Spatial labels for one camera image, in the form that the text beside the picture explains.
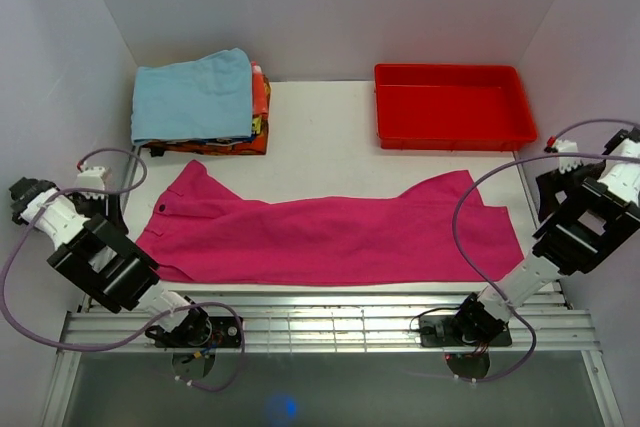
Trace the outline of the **pink trousers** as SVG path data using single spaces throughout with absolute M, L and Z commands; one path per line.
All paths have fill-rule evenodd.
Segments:
M 165 281 L 317 287 L 499 279 L 523 258 L 504 207 L 467 171 L 392 198 L 248 200 L 191 161 L 159 196 L 138 245 Z

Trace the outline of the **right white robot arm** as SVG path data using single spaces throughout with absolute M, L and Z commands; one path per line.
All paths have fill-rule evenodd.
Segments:
M 616 163 L 584 165 L 569 157 L 536 179 L 539 229 L 530 253 L 499 281 L 469 295 L 451 319 L 462 345 L 488 345 L 514 311 L 542 287 L 593 271 L 639 230 L 639 129 L 622 129 L 605 145 Z

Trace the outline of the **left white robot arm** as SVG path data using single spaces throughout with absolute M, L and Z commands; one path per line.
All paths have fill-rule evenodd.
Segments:
M 35 223 L 54 252 L 47 263 L 112 313 L 136 308 L 167 316 L 144 329 L 157 347 L 201 347 L 212 339 L 208 314 L 160 284 L 159 265 L 128 237 L 120 196 L 102 181 L 90 192 L 65 193 L 56 184 L 23 177 L 9 188 L 12 221 Z

